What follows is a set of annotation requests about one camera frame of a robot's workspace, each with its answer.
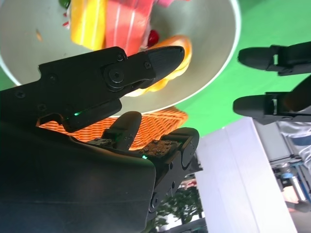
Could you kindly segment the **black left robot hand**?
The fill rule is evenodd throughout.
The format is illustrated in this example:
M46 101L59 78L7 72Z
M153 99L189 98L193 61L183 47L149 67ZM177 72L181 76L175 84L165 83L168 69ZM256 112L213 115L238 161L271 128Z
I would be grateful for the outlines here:
M238 62L250 68L276 72L278 76L310 75L311 44L245 48L239 51ZM262 125L277 121L309 123L311 78L308 76L290 92L240 97L233 102L233 111Z

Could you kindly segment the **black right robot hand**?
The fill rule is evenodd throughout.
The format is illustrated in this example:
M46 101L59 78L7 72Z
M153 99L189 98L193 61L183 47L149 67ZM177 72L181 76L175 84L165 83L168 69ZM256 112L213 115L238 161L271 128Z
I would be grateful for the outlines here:
M139 233L188 174L199 143L180 128L130 150L141 114L121 115L100 138L71 134L122 108L182 63L167 46L127 56L112 47L41 64L38 81L0 93L0 230Z

